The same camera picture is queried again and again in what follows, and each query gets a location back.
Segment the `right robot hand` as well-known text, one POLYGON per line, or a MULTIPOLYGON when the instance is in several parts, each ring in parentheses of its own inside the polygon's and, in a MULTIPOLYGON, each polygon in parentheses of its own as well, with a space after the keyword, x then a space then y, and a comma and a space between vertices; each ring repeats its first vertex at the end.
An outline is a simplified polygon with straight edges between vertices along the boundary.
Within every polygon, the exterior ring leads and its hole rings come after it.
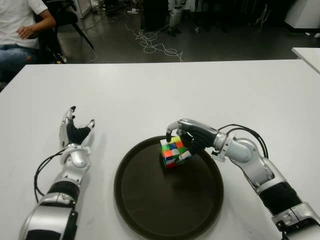
POLYGON ((177 130, 180 139, 187 144, 187 151, 181 153, 175 163, 180 163, 205 148, 214 147, 214 141, 219 133, 218 130, 204 123, 182 118, 169 124, 166 128, 167 142, 171 141, 173 130, 177 130))

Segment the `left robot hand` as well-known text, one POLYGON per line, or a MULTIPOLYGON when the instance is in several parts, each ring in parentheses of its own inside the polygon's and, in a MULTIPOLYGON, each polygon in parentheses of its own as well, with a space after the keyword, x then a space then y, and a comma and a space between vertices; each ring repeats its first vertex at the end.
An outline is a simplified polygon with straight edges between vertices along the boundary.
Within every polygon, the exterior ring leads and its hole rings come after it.
POLYGON ((86 137, 95 127, 95 120, 92 119, 84 127, 76 127, 74 124, 74 112, 76 106, 70 107, 63 115, 59 127, 59 144, 62 149, 65 149, 70 144, 81 145, 86 137))

